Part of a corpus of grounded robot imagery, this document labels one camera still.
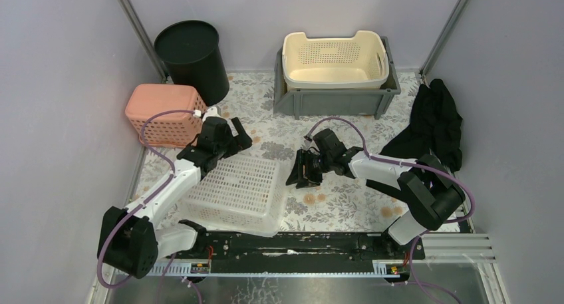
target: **orange plastic basket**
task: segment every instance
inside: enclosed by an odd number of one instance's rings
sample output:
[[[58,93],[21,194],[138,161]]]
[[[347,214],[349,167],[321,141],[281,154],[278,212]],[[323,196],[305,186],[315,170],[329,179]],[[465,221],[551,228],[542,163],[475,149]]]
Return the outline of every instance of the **orange plastic basket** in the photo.
[[[150,117],[169,110],[201,110],[206,104],[192,86],[177,84],[141,84],[133,91],[125,108],[125,115],[139,133]],[[151,121],[145,137],[151,146],[184,148],[202,130],[202,120],[188,113],[171,113]]]

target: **basket handle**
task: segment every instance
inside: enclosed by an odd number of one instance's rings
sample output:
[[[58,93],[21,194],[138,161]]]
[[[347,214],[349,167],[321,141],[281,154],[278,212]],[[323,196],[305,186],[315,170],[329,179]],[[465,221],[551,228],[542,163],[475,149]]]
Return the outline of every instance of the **basket handle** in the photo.
[[[378,57],[378,66],[380,67],[380,73],[382,76],[386,75],[385,71],[388,70],[388,67],[385,65],[388,62],[388,55],[384,53],[384,58],[380,57],[380,54],[377,53],[376,56]]]

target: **beige laundry basket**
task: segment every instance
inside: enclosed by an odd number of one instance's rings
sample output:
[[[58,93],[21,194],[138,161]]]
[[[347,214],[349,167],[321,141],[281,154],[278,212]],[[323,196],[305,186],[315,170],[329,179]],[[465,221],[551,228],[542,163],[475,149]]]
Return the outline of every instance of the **beige laundry basket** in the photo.
[[[386,49],[372,31],[321,39],[291,33],[284,39],[282,57],[288,89],[380,88],[389,75]]]

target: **floral tablecloth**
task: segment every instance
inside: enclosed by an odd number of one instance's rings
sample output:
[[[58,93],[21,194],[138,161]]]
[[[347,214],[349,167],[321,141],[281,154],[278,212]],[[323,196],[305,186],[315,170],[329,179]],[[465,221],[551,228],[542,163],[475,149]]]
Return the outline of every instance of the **floral tablecloth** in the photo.
[[[369,152],[380,152],[409,123],[411,106],[418,83],[414,73],[399,73],[402,93],[395,96],[388,111],[379,120],[373,116],[349,116],[366,137]],[[239,154],[278,160],[290,171],[295,152],[303,143],[303,136],[320,116],[273,114],[274,73],[231,73],[231,88],[218,106],[224,118],[239,117],[253,146]],[[316,131],[331,128],[345,146],[360,146],[360,138],[346,124],[328,121]],[[180,149],[159,149],[174,159]],[[145,157],[134,198],[138,198],[161,178],[168,165],[149,153]],[[166,227],[184,219],[172,208],[161,223]],[[280,230],[290,231],[383,231],[407,207],[404,203],[367,188],[364,180],[352,180],[335,174],[325,174],[321,186],[296,190],[289,188],[285,217]],[[456,224],[442,226],[439,231],[459,231]]]

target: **black fabric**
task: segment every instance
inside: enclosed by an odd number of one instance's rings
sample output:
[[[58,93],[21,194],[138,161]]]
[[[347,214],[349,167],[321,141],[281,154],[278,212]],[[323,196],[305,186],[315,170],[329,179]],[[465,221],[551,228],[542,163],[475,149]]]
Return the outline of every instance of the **black fabric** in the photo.
[[[413,102],[410,124],[380,154],[395,158],[420,158],[431,149],[451,171],[462,166],[460,127],[462,117],[440,79],[422,84]]]

